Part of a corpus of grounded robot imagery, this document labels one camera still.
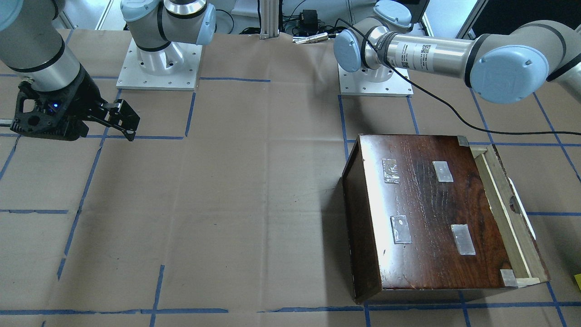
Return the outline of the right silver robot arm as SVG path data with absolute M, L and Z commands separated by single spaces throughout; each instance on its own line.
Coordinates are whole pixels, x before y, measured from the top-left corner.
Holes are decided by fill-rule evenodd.
M 12 132 L 41 139 L 75 141 L 87 121 L 133 141 L 140 117 L 123 99 L 108 102 L 52 22 L 64 0 L 3 0 L 1 60 L 21 77 Z M 120 4 L 136 46 L 136 63 L 149 76 L 183 70 L 181 44 L 208 45 L 216 9 L 206 0 L 123 0 Z

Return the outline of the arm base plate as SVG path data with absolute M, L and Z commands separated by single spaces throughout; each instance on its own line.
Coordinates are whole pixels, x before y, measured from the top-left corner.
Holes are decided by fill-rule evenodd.
M 133 90 L 195 91 L 203 46 L 171 43 L 163 50 L 149 52 L 134 40 L 119 73 L 116 86 Z
M 408 97 L 414 93 L 412 85 L 397 73 L 408 77 L 405 69 L 392 70 L 382 66 L 377 70 L 360 69 L 352 73 L 341 67 L 338 70 L 342 95 Z

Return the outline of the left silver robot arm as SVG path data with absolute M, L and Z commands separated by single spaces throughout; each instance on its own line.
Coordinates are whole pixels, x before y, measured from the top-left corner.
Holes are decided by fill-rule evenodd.
M 334 56 L 346 72 L 402 68 L 463 79 L 488 102 L 521 101 L 545 82 L 580 99 L 580 33 L 551 20 L 521 25 L 509 35 L 475 40 L 409 35 L 412 15 L 393 0 L 338 33 Z

